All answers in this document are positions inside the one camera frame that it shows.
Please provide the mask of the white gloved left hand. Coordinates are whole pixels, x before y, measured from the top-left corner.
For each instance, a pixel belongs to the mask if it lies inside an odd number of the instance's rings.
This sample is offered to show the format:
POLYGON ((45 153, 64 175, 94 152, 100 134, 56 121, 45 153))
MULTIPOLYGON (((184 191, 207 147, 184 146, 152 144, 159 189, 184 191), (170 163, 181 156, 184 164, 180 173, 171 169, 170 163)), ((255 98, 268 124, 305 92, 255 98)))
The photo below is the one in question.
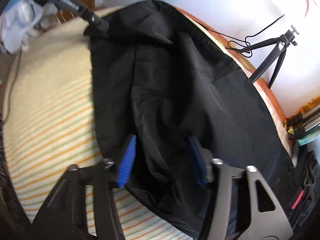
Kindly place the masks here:
POLYGON ((1 15, 1 52, 13 55, 28 50, 41 33, 59 25, 57 12, 53 3, 20 0, 1 15))

